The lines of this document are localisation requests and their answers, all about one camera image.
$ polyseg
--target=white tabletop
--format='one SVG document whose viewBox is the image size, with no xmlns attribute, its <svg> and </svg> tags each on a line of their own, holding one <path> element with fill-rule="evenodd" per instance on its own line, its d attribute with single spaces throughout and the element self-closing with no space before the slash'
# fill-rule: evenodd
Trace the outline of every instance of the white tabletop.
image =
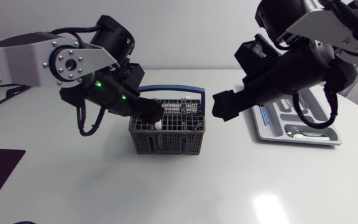
<svg viewBox="0 0 358 224">
<path fill-rule="evenodd" d="M 206 89 L 198 156 L 137 155 L 129 118 L 109 113 L 96 134 L 81 137 L 75 108 L 58 88 L 33 88 L 3 103 L 0 148 L 26 154 L 0 191 L 0 223 L 358 223 L 358 106 L 339 98 L 341 146 L 261 141 L 251 110 L 228 122 L 211 114 L 212 95 L 239 91 L 244 75 L 146 71 L 142 85 Z M 312 91 L 325 102 L 321 88 Z M 98 108 L 87 106 L 90 127 Z"/>
</svg>

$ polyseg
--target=blue handle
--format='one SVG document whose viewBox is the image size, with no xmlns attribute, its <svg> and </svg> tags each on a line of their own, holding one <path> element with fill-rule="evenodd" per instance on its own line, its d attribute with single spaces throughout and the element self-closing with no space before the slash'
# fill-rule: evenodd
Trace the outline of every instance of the blue handle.
<svg viewBox="0 0 358 224">
<path fill-rule="evenodd" d="M 199 93 L 201 94 L 201 115 L 205 116 L 204 88 L 185 86 L 185 85 L 149 85 L 149 86 L 140 86 L 137 90 L 141 93 L 146 91 L 158 91 L 158 90 L 187 91 L 190 93 Z"/>
</svg>

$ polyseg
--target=white plastic tray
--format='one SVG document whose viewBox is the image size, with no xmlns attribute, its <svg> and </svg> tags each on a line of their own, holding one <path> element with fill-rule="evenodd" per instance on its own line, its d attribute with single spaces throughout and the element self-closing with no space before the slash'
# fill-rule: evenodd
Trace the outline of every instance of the white plastic tray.
<svg viewBox="0 0 358 224">
<path fill-rule="evenodd" d="M 304 107 L 301 106 L 301 109 L 303 109 L 303 114 L 308 119 L 313 120 L 315 123 L 321 123 L 328 119 L 327 113 L 322 109 L 319 101 L 309 89 L 299 92 L 299 95 L 301 101 L 307 108 L 304 109 Z M 285 99 L 276 101 L 265 106 L 264 109 L 269 121 L 266 125 L 259 106 L 252 108 L 258 135 L 262 140 L 330 146 L 342 144 L 342 139 L 339 137 L 334 125 L 324 129 L 313 129 L 302 122 L 293 108 L 292 96 L 289 96 L 287 101 Z M 304 134 L 324 134 L 329 137 L 329 140 L 293 138 L 287 134 L 288 131 L 302 132 Z"/>
</svg>

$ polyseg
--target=gray plastic basket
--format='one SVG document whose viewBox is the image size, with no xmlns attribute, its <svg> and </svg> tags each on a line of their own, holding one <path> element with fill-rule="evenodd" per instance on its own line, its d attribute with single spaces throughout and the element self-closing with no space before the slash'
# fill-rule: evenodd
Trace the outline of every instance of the gray plastic basket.
<svg viewBox="0 0 358 224">
<path fill-rule="evenodd" d="M 140 92 L 175 90 L 201 93 L 201 100 L 157 100 L 165 109 L 162 130 L 137 118 L 129 121 L 129 132 L 138 154 L 198 155 L 205 132 L 205 90 L 183 85 L 139 87 Z"/>
</svg>

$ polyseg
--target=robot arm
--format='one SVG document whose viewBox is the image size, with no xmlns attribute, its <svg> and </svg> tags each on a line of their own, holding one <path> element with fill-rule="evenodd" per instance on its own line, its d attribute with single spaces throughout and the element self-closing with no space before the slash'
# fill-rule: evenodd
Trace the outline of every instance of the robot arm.
<svg viewBox="0 0 358 224">
<path fill-rule="evenodd" d="M 77 32 L 96 32 L 83 43 Z M 69 33 L 77 40 L 60 37 Z M 163 114 L 161 104 L 140 97 L 142 67 L 127 56 L 135 46 L 133 36 L 109 16 L 90 28 L 64 28 L 0 41 L 0 85 L 60 86 L 62 100 L 77 108 L 83 136 L 98 128 L 105 110 L 155 123 Z M 89 132 L 84 131 L 85 100 L 101 107 Z"/>
<path fill-rule="evenodd" d="M 0 85 L 79 85 L 82 77 L 117 63 L 102 47 L 37 32 L 0 41 Z"/>
<path fill-rule="evenodd" d="M 243 43 L 235 57 L 247 74 L 242 80 L 244 89 L 214 95 L 214 116 L 227 121 L 255 105 L 293 95 L 295 110 L 308 126 L 322 129 L 334 122 L 336 93 L 357 75 L 353 63 L 358 64 L 358 0 L 349 6 L 340 0 L 320 2 L 324 9 L 317 9 L 312 0 L 262 0 L 256 21 L 276 48 L 286 52 L 276 52 L 260 34 Z M 298 91 L 324 81 L 331 118 L 314 124 L 301 113 Z"/>
</svg>

